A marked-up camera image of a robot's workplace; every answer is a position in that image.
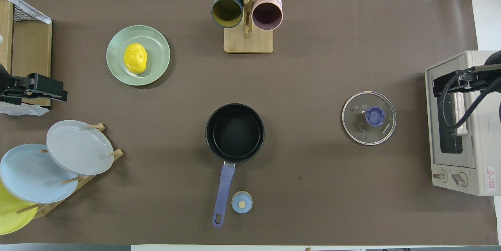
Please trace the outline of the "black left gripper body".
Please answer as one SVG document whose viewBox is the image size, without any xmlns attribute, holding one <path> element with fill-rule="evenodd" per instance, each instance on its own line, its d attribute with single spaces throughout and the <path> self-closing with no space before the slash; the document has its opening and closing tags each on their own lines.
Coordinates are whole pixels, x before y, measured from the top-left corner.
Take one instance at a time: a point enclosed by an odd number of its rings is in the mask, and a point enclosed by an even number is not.
<svg viewBox="0 0 501 251">
<path fill-rule="evenodd" d="M 27 77 L 7 75 L 1 79 L 1 101 L 21 105 L 22 99 L 54 99 L 68 101 L 62 81 L 37 73 Z"/>
</svg>

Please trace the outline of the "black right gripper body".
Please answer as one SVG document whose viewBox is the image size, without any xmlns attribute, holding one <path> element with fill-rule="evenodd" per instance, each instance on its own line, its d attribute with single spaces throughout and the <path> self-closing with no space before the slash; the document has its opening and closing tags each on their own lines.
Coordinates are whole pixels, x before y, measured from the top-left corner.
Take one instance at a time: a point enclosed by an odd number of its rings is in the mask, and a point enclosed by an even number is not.
<svg viewBox="0 0 501 251">
<path fill-rule="evenodd" d="M 487 64 L 454 70 L 433 79 L 433 94 L 438 97 L 444 91 L 447 94 L 484 91 L 500 78 L 500 69 L 500 64 Z"/>
</svg>

